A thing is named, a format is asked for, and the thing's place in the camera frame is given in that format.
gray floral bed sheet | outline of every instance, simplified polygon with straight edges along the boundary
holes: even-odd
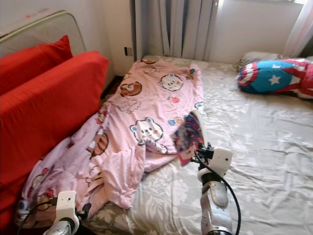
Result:
[[[159,59],[179,66],[192,62]],[[243,93],[233,65],[194,62],[203,75],[208,139],[234,152],[225,178],[240,202],[240,234],[312,235],[313,102]],[[99,235],[201,235],[197,167],[182,168],[175,160],[146,174],[131,209],[108,203],[85,226]]]

red pillow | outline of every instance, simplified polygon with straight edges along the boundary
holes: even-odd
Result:
[[[0,59],[0,95],[72,58],[69,40],[26,48]]]

electrical outlet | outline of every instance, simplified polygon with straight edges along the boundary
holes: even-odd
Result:
[[[126,56],[133,56],[134,55],[133,48],[131,48],[131,47],[124,47],[124,51],[125,51]]]

gray curtain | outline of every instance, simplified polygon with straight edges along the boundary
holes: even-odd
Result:
[[[135,54],[208,60],[213,0],[134,0]]]

colorful cloth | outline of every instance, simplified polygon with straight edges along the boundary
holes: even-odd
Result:
[[[244,92],[313,98],[313,65],[305,59],[254,62],[237,76]]]
[[[143,173],[176,157],[170,135],[190,111],[203,109],[202,90],[196,64],[135,62],[99,112],[37,163],[17,218],[65,190],[77,191],[78,210],[92,204],[89,216],[108,201],[129,208]],[[44,205],[28,224],[54,219],[55,207]]]

